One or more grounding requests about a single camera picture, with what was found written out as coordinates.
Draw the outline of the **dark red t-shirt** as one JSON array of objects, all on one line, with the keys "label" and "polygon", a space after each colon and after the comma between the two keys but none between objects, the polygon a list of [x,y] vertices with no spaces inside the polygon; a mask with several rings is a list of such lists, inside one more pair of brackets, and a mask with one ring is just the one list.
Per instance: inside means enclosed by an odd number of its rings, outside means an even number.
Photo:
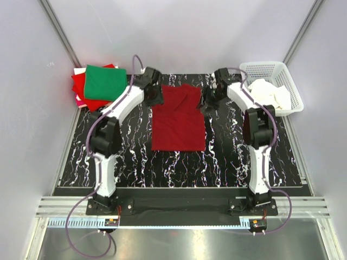
[{"label": "dark red t-shirt", "polygon": [[164,103],[152,108],[153,151],[205,150],[204,115],[198,108],[201,90],[189,84],[162,86]]}]

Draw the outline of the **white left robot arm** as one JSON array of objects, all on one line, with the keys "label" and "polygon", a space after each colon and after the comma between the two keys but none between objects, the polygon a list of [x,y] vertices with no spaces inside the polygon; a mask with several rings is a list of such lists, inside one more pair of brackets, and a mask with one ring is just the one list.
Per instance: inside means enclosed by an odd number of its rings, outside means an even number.
[{"label": "white left robot arm", "polygon": [[96,185],[93,199],[107,205],[115,195],[114,164],[122,147],[120,127],[129,113],[142,102],[148,107],[164,103],[160,85],[161,72],[146,67],[111,105],[93,115],[94,122],[87,134],[86,150],[94,159]]}]

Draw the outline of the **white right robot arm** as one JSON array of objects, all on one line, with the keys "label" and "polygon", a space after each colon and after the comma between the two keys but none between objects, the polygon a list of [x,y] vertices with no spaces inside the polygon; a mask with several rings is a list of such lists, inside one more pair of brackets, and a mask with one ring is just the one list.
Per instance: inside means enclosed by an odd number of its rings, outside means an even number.
[{"label": "white right robot arm", "polygon": [[269,158],[272,146],[277,139],[275,109],[272,105],[262,105],[244,86],[247,73],[239,82],[232,79],[228,68],[220,68],[211,74],[211,84],[203,89],[202,103],[209,108],[218,109],[220,101],[230,99],[244,113],[243,140],[250,152],[250,182],[252,194],[268,194]]}]

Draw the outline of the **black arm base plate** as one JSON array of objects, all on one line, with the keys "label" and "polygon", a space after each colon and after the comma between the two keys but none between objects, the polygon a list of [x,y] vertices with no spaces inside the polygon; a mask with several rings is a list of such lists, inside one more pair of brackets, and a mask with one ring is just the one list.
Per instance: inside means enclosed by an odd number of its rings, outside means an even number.
[{"label": "black arm base plate", "polygon": [[120,217],[120,226],[227,227],[240,217],[278,215],[275,201],[253,206],[247,188],[118,188],[108,206],[88,200],[86,214]]}]

